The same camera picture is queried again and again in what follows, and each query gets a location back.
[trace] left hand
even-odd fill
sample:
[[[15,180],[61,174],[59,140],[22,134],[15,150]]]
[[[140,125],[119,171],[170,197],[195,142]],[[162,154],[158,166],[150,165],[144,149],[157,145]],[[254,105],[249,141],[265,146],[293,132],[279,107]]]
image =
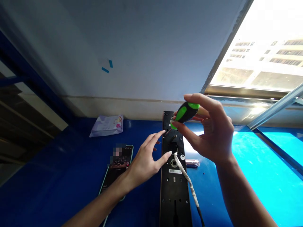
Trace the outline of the left hand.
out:
[[[171,156],[170,151],[165,153],[157,161],[154,161],[152,158],[152,152],[153,150],[156,150],[154,146],[156,143],[160,143],[158,139],[163,135],[163,133],[165,133],[165,130],[149,135],[140,146],[136,157],[125,172],[126,178],[130,183],[130,189],[139,186],[155,175]]]

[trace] blue shelf frame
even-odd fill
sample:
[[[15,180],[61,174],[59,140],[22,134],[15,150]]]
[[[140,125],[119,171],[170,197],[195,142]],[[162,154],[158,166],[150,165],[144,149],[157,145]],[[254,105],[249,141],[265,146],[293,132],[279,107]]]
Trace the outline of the blue shelf frame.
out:
[[[2,32],[0,32],[0,60],[15,74],[14,77],[1,79],[0,87],[23,82],[67,124],[73,124],[77,120],[73,112],[28,64]]]

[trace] white cable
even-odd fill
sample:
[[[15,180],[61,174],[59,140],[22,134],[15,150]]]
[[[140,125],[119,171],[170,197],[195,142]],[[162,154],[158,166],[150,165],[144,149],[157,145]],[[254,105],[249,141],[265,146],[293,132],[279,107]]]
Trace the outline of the white cable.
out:
[[[177,157],[177,154],[178,154],[178,152],[174,153],[174,157],[175,157],[176,163],[178,164],[179,169],[181,170],[181,172],[183,173],[183,175],[185,176],[185,178],[186,178],[187,181],[189,182],[189,187],[190,187],[190,190],[192,191],[193,199],[195,200],[196,206],[199,207],[198,199],[197,199],[195,190],[194,190],[194,188],[193,188],[192,181],[190,180],[189,176],[188,176],[187,173],[185,172],[185,170],[184,170],[184,168],[183,168],[181,162],[179,161],[179,159],[178,159],[178,157]]]

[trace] label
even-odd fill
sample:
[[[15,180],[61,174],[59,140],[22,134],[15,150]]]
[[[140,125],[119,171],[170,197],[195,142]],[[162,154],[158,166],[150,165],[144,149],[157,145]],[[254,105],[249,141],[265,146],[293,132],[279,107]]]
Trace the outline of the label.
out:
[[[168,172],[182,174],[181,170],[168,169]]]

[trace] plastic bag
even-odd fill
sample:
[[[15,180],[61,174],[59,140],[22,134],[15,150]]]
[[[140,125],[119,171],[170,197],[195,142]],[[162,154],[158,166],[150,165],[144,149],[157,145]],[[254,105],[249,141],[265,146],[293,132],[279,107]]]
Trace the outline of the plastic bag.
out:
[[[123,132],[123,115],[99,116],[89,137],[109,136]]]

